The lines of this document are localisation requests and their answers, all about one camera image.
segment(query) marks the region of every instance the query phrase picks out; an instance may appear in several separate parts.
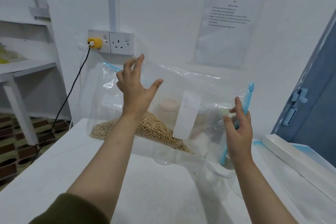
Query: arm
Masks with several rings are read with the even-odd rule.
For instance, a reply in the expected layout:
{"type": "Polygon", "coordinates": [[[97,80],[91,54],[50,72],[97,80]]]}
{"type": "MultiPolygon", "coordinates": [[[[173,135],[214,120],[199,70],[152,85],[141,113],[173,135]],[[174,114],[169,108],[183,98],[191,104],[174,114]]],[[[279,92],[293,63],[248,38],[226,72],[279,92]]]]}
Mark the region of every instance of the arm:
{"type": "Polygon", "coordinates": [[[79,196],[99,208],[109,220],[114,213],[130,158],[134,134],[158,87],[156,80],[148,89],[140,83],[142,54],[128,61],[117,73],[117,86],[124,93],[123,113],[96,155],[74,181],[67,193],[79,196]]]}
{"type": "Polygon", "coordinates": [[[236,113],[239,129],[236,130],[229,116],[225,116],[226,141],[252,223],[298,224],[253,162],[251,116],[249,112],[244,114],[238,97],[235,102],[236,107],[230,112],[236,113]]]}

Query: yellow plug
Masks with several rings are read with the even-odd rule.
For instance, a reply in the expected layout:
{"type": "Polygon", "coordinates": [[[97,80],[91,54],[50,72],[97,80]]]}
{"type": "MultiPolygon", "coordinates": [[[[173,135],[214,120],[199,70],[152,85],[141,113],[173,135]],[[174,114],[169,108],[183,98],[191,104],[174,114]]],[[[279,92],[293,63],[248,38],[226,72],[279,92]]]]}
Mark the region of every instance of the yellow plug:
{"type": "Polygon", "coordinates": [[[87,39],[89,48],[99,49],[103,46],[103,40],[98,37],[91,37],[87,39]]]}

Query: olive green sleeve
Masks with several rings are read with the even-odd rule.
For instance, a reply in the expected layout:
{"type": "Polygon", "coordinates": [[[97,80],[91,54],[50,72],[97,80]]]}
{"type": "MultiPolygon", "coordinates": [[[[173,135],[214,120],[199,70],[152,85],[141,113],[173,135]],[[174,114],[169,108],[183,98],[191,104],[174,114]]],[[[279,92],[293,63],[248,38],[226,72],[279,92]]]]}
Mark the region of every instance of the olive green sleeve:
{"type": "Polygon", "coordinates": [[[30,224],[109,224],[107,217],[93,204],[68,193],[59,195],[52,205],[30,224]]]}

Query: power outlet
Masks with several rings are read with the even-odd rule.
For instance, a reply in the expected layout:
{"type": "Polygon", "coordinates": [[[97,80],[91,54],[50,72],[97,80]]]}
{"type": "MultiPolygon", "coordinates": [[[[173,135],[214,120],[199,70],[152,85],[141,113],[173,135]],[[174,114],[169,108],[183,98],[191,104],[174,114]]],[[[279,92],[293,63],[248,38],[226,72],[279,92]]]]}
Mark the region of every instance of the power outlet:
{"type": "Polygon", "coordinates": [[[103,41],[103,46],[100,49],[97,49],[99,52],[111,53],[110,32],[109,31],[89,29],[88,36],[89,38],[98,37],[103,41]]]}
{"type": "Polygon", "coordinates": [[[111,31],[110,45],[111,53],[121,55],[134,55],[133,33],[111,31]]]}

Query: forearm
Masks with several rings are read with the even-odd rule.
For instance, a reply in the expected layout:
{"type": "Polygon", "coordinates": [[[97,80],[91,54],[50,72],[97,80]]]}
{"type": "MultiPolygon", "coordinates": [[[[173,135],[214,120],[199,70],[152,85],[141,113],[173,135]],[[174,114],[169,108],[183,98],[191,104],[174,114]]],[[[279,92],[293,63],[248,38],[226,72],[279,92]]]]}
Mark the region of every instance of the forearm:
{"type": "Polygon", "coordinates": [[[140,120],[121,116],[93,159],[68,189],[112,218],[140,120]]]}
{"type": "Polygon", "coordinates": [[[234,167],[253,224],[297,224],[253,161],[234,167]]]}

